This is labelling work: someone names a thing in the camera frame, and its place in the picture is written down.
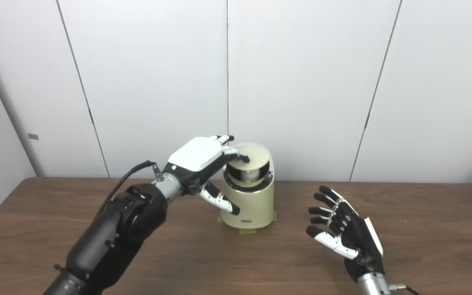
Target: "robotic arm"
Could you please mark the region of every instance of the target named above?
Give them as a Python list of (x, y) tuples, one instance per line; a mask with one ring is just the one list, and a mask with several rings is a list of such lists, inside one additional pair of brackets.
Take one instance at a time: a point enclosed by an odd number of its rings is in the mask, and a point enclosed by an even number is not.
[(307, 234), (345, 257), (347, 273), (358, 284), (363, 295), (388, 295), (391, 291), (403, 289), (419, 295), (403, 284), (386, 283), (382, 264), (384, 249), (369, 217), (361, 218), (343, 196), (328, 187), (321, 186), (314, 198), (325, 203), (329, 209), (309, 208), (309, 213), (319, 215), (311, 218), (311, 224), (326, 225), (333, 233), (310, 225)]
[[(131, 169), (107, 196), (94, 221), (67, 255), (66, 267), (55, 265), (58, 277), (43, 295), (100, 295), (116, 284), (152, 232), (165, 222), (168, 204), (182, 195), (199, 194), (216, 207), (238, 215), (232, 204), (208, 181), (225, 163), (249, 157), (224, 146), (232, 136), (197, 137), (172, 154), (163, 172), (154, 162)], [(134, 172), (152, 167), (156, 180), (135, 184), (112, 198)]]

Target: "cylinder lid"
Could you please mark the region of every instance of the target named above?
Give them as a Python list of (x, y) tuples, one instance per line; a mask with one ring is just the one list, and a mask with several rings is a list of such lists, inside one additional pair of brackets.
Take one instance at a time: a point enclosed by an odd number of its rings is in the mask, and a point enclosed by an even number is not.
[(269, 153), (266, 149), (257, 145), (238, 145), (236, 146), (240, 152), (247, 154), (249, 156), (249, 163), (243, 162), (241, 159), (235, 159), (227, 163), (233, 168), (238, 170), (251, 172), (253, 170), (258, 170), (261, 167), (265, 166), (269, 161)]

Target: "wooden table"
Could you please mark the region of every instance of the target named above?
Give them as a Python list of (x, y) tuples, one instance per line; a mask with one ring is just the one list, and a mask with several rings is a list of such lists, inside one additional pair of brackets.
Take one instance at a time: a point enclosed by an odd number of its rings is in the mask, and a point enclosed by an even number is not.
[[(33, 178), (0, 206), (0, 295), (42, 294), (116, 179)], [(127, 183), (142, 182), (132, 179)], [(424, 295), (472, 294), (472, 185), (322, 183), (384, 245), (389, 283)], [(278, 220), (256, 234), (218, 222), (199, 197), (169, 207), (120, 282), (122, 295), (353, 295), (343, 260), (305, 234), (320, 183), (277, 182)]]

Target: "beige cylinder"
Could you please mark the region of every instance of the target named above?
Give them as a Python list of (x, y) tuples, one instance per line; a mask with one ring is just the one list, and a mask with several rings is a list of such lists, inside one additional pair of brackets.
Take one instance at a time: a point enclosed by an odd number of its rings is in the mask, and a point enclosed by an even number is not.
[[(274, 165), (270, 152), (255, 143), (242, 143), (236, 148), (244, 151), (251, 161), (243, 163), (238, 159), (228, 163), (232, 171), (237, 169), (241, 172), (241, 177), (236, 179), (225, 169), (221, 191), (240, 207), (240, 213), (232, 215), (221, 211), (221, 217), (228, 226), (235, 228), (255, 229), (268, 226), (274, 217)], [(254, 179), (253, 175), (257, 175), (255, 172), (259, 170), (265, 175)]]

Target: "black cable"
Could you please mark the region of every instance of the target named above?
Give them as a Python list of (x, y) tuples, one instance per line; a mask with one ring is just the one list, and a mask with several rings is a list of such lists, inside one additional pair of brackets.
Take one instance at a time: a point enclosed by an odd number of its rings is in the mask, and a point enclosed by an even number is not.
[(138, 164), (136, 166), (134, 166), (131, 170), (129, 170), (129, 172), (127, 172), (127, 174), (125, 174), (122, 179), (120, 179), (120, 181), (118, 181), (118, 183), (116, 183), (116, 186), (111, 190), (111, 192), (109, 193), (109, 195), (106, 197), (105, 201), (103, 201), (103, 204), (101, 204), (101, 207), (100, 209), (98, 210), (98, 212), (96, 213), (96, 215), (98, 215), (99, 213), (101, 213), (101, 211), (103, 211), (103, 209), (105, 209), (105, 207), (107, 206), (107, 204), (110, 202), (110, 200), (112, 199), (112, 197), (114, 196), (114, 194), (118, 191), (118, 189), (121, 187), (121, 185), (134, 173), (138, 172), (139, 170), (142, 170), (143, 168), (147, 168), (147, 167), (150, 167), (152, 165), (154, 165), (156, 163), (154, 162), (151, 162), (151, 161), (145, 161), (141, 164)]
[(413, 288), (409, 286), (405, 286), (405, 289), (407, 289), (409, 292), (413, 293), (414, 295), (421, 295), (420, 293), (416, 292), (415, 290), (413, 290)]

